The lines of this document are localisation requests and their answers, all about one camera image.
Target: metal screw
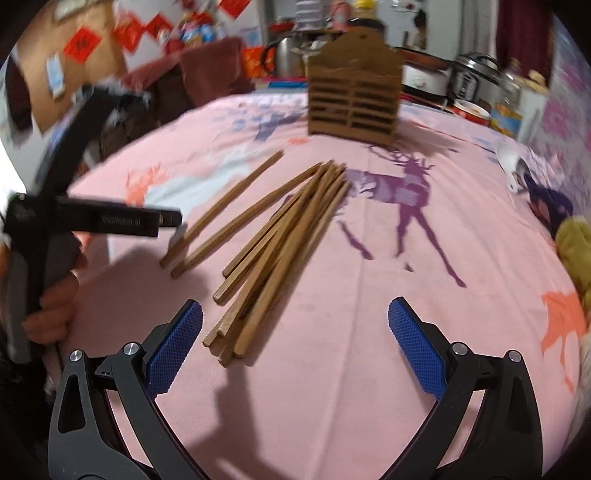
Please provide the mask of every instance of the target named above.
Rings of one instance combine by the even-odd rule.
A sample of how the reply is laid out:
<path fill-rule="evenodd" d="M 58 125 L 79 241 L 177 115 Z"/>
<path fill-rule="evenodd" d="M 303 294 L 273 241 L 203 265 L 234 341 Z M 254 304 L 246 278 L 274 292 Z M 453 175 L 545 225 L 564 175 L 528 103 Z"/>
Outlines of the metal screw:
<path fill-rule="evenodd" d="M 452 350 L 456 355 L 466 355 L 468 353 L 468 347 L 460 342 L 454 343 Z"/>
<path fill-rule="evenodd" d="M 123 347 L 123 353 L 125 355 L 135 355 L 139 350 L 139 345 L 137 343 L 128 343 Z"/>
<path fill-rule="evenodd" d="M 71 354 L 70 354 L 70 360 L 73 362 L 77 362 L 78 360 L 80 360 L 82 358 L 82 351 L 80 350 L 74 350 Z"/>
<path fill-rule="evenodd" d="M 512 350 L 511 352 L 509 352 L 509 360 L 511 360 L 512 362 L 515 362 L 516 364 L 518 364 L 519 362 L 521 362 L 522 356 L 519 352 Z"/>

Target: purple deer print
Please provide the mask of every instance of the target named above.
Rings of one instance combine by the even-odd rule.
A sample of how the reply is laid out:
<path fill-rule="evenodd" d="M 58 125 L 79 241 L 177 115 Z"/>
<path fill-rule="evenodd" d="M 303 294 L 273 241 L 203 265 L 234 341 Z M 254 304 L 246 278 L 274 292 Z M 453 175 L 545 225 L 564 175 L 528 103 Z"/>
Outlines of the purple deer print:
<path fill-rule="evenodd" d="M 427 166 L 425 159 L 421 161 L 414 156 L 406 155 L 399 151 L 384 151 L 384 153 L 381 153 L 377 147 L 369 147 L 369 150 L 378 157 L 403 167 L 405 176 L 393 177 L 348 168 L 347 175 L 352 187 L 347 198 L 363 195 L 376 202 L 400 205 L 400 222 L 397 228 L 398 251 L 396 257 L 398 258 L 404 253 L 404 237 L 411 220 L 414 218 L 423 230 L 425 230 L 428 240 L 441 256 L 449 275 L 456 281 L 458 286 L 466 288 L 466 284 L 457 276 L 447 260 L 445 252 L 441 248 L 441 245 L 439 245 L 435 232 L 427 222 L 422 211 L 422 208 L 429 203 L 431 187 L 426 177 L 429 175 L 428 172 L 433 168 L 433 165 Z M 366 260 L 372 260 L 374 256 L 354 237 L 347 224 L 343 220 L 339 221 L 338 224 L 347 236 L 351 246 L 359 250 Z M 408 271 L 413 271 L 408 264 L 405 268 Z"/>

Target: chopstick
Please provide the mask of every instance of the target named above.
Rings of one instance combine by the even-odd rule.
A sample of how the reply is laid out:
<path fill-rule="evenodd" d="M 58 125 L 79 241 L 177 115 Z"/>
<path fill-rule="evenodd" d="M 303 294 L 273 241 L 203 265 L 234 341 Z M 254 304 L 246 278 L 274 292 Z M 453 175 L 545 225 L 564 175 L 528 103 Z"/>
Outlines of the chopstick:
<path fill-rule="evenodd" d="M 263 228 L 261 228 L 258 233 L 252 237 L 252 239 L 246 244 L 246 246 L 238 252 L 238 254 L 232 259 L 232 261 L 228 264 L 226 268 L 223 269 L 222 275 L 226 278 L 230 276 L 232 271 L 248 256 L 250 251 L 264 238 L 269 230 L 271 230 L 278 222 L 281 220 L 283 215 L 287 210 L 291 208 L 291 206 L 297 201 L 300 197 L 301 193 L 304 191 L 306 186 L 303 186 L 292 198 L 289 199 L 287 203 L 285 203 L 272 217 L 271 219 L 265 224 Z"/>
<path fill-rule="evenodd" d="M 313 228 L 312 234 L 308 237 L 308 239 L 306 240 L 306 245 L 304 246 L 304 248 L 302 248 L 300 250 L 299 254 L 297 255 L 297 257 L 293 261 L 289 271 L 287 272 L 286 276 L 284 277 L 284 279 L 281 283 L 281 290 L 277 293 L 277 295 L 272 300 L 271 304 L 269 304 L 269 306 L 272 306 L 280 299 L 281 294 L 290 288 L 290 284 L 293 282 L 294 279 L 296 279 L 298 277 L 298 275 L 301 273 L 301 270 L 306 266 L 312 253 L 314 252 L 314 250 L 318 246 L 318 243 L 322 239 L 322 236 L 324 235 L 325 230 L 330 225 L 337 208 L 339 207 L 343 198 L 345 197 L 345 195 L 347 194 L 347 192 L 350 189 L 350 183 L 348 181 L 342 181 L 341 179 L 339 179 L 339 180 L 335 181 L 335 184 L 340 184 L 338 193 L 335 196 L 333 196 L 333 198 L 330 201 L 330 204 L 327 206 L 326 210 L 322 213 L 322 215 L 319 218 L 317 218 L 317 222 Z M 254 321 L 254 320 L 251 320 L 251 317 L 253 315 L 254 315 L 254 312 L 251 311 L 251 314 L 245 320 L 245 326 L 243 327 L 242 333 L 241 333 L 240 337 L 238 338 L 238 340 L 236 341 L 236 346 L 234 347 L 233 353 L 235 356 L 238 356 L 238 357 L 243 356 L 246 349 L 248 348 L 250 342 L 252 341 L 252 339 L 254 337 L 254 332 L 252 332 L 251 334 L 249 334 L 247 339 L 241 339 L 242 334 L 244 334 L 244 331 L 246 329 L 248 322 Z M 244 343 L 240 343 L 241 341 L 247 342 L 246 348 L 244 347 Z"/>
<path fill-rule="evenodd" d="M 292 226 L 298 220 L 300 210 L 302 210 L 302 208 L 306 206 L 308 198 L 312 196 L 312 194 L 314 193 L 316 184 L 322 177 L 322 174 L 324 173 L 325 169 L 326 165 L 322 165 L 316 171 L 314 177 L 312 177 L 312 179 L 307 183 L 306 188 L 303 191 L 300 198 L 298 199 L 298 201 L 288 211 L 288 218 L 286 218 L 282 224 L 283 228 L 273 236 L 271 243 L 265 249 L 265 252 L 263 253 L 262 257 L 256 263 L 256 266 L 254 270 L 251 272 L 248 281 L 240 290 L 238 298 L 235 300 L 235 304 L 237 304 L 238 306 L 236 310 L 233 312 L 233 317 L 227 323 L 221 325 L 218 329 L 218 334 L 220 334 L 221 336 L 226 336 L 229 328 L 232 326 L 233 323 L 236 322 L 236 319 L 240 318 L 245 314 L 245 310 L 249 304 L 249 301 L 252 298 L 254 298 L 256 294 L 259 293 L 259 289 L 267 281 L 267 278 L 271 273 L 273 260 L 275 256 L 279 254 L 283 243 L 286 241 L 289 233 L 291 232 Z"/>
<path fill-rule="evenodd" d="M 306 210 L 299 219 L 299 223 L 295 226 L 287 243 L 281 250 L 279 263 L 273 269 L 260 296 L 257 298 L 256 303 L 242 328 L 240 336 L 236 341 L 236 346 L 234 347 L 234 354 L 236 356 L 242 357 L 250 346 L 258 326 L 261 324 L 263 317 L 271 306 L 274 297 L 281 287 L 283 279 L 288 273 L 293 259 L 298 253 L 298 249 L 301 247 L 302 243 L 304 243 L 310 224 L 317 214 L 326 190 L 329 188 L 329 181 L 332 178 L 333 168 L 334 165 L 329 164 L 327 174 L 324 175 L 323 181 L 320 183 L 319 188 L 307 205 Z"/>
<path fill-rule="evenodd" d="M 211 221 L 221 213 L 232 201 L 234 201 L 242 192 L 244 192 L 261 174 L 269 167 L 273 166 L 283 156 L 283 150 L 279 150 L 264 163 L 258 166 L 248 177 L 241 180 L 234 188 L 227 192 L 215 205 L 213 205 L 197 222 L 176 242 L 160 259 L 162 267 L 168 267 L 170 263 L 178 256 L 184 248 L 190 244 Z"/>
<path fill-rule="evenodd" d="M 224 283 L 213 294 L 213 299 L 217 304 L 223 304 L 228 297 L 234 292 L 236 286 L 244 279 L 253 264 L 257 261 L 265 248 L 272 240 L 273 236 L 284 228 L 285 220 L 280 219 L 267 234 L 260 240 L 255 247 L 249 252 L 244 260 L 232 271 Z"/>
<path fill-rule="evenodd" d="M 282 198 L 286 193 L 292 191 L 302 181 L 311 177 L 312 175 L 315 175 L 321 168 L 322 167 L 320 163 L 308 168 L 308 170 L 300 173 L 297 177 L 294 177 L 285 185 L 269 193 L 261 200 L 256 202 L 256 204 L 252 205 L 250 208 L 242 212 L 234 220 L 232 220 L 226 226 L 224 226 L 219 232 L 217 232 L 205 243 L 203 243 L 200 247 L 198 247 L 198 249 L 195 250 L 194 253 L 192 253 L 188 259 L 183 260 L 179 265 L 173 268 L 173 270 L 170 273 L 171 276 L 173 278 L 179 278 L 187 270 L 191 270 L 192 268 L 199 265 L 209 255 L 216 251 L 221 246 L 221 244 L 225 242 L 230 236 L 232 236 L 238 230 L 243 228 L 247 223 L 250 223 L 250 221 L 253 220 L 253 218 L 262 213 L 264 210 L 268 209 L 271 205 L 273 205 L 280 198 Z"/>
<path fill-rule="evenodd" d="M 214 299 L 225 301 L 244 276 L 246 283 L 203 341 L 221 365 L 248 350 L 269 310 L 299 278 L 349 188 L 344 165 L 322 165 L 235 257 Z"/>

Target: electric kettle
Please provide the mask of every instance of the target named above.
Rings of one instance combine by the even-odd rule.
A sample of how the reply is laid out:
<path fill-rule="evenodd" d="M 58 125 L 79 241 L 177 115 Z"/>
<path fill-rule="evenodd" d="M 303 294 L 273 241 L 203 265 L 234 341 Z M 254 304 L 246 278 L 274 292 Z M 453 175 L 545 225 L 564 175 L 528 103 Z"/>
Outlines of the electric kettle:
<path fill-rule="evenodd" d="M 297 50 L 299 50 L 302 44 L 303 39 L 298 34 L 288 35 L 267 44 L 261 52 L 261 65 L 263 69 L 270 76 L 280 79 L 295 79 L 305 76 L 304 60 L 301 54 L 297 53 Z M 270 71 L 267 69 L 265 62 L 267 61 L 270 49 L 273 47 L 275 47 L 275 67 L 273 71 Z"/>

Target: blue gripper pad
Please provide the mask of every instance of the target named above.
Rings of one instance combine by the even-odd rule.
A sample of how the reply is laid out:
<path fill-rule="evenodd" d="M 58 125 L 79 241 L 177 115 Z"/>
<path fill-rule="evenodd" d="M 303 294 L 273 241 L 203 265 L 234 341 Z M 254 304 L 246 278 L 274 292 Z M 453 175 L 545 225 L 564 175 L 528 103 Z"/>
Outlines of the blue gripper pad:
<path fill-rule="evenodd" d="M 173 319 L 146 365 L 145 388 L 151 398 L 168 391 L 202 327 L 201 305 L 190 300 Z"/>
<path fill-rule="evenodd" d="M 441 400 L 447 388 L 443 361 L 399 299 L 390 303 L 388 324 L 423 390 Z"/>

